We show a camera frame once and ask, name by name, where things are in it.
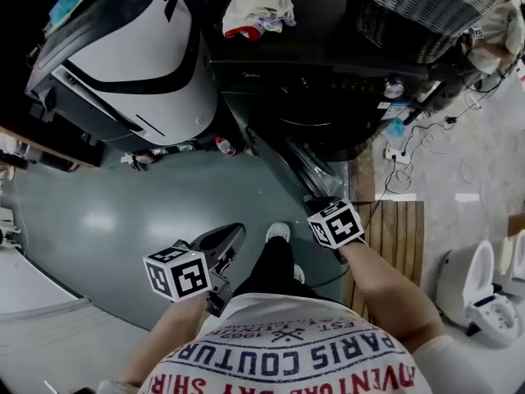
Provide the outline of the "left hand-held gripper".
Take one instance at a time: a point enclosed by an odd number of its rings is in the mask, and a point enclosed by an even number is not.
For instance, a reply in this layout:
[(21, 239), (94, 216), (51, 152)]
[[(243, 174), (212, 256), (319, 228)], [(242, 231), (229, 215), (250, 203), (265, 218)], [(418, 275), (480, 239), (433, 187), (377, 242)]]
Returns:
[(206, 310), (218, 317), (231, 298), (231, 284), (224, 272), (244, 243), (246, 230), (235, 222), (208, 231), (187, 245), (173, 245), (143, 257), (154, 293), (180, 303), (207, 296)]

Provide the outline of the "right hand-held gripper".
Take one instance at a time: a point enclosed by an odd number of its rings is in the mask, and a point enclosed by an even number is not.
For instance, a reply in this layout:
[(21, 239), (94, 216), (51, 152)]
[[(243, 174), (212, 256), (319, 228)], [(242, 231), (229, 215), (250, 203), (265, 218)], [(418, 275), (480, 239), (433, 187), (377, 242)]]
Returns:
[(363, 224), (348, 198), (335, 202), (334, 196), (303, 197), (308, 225), (317, 242), (330, 249), (338, 249), (364, 234)]

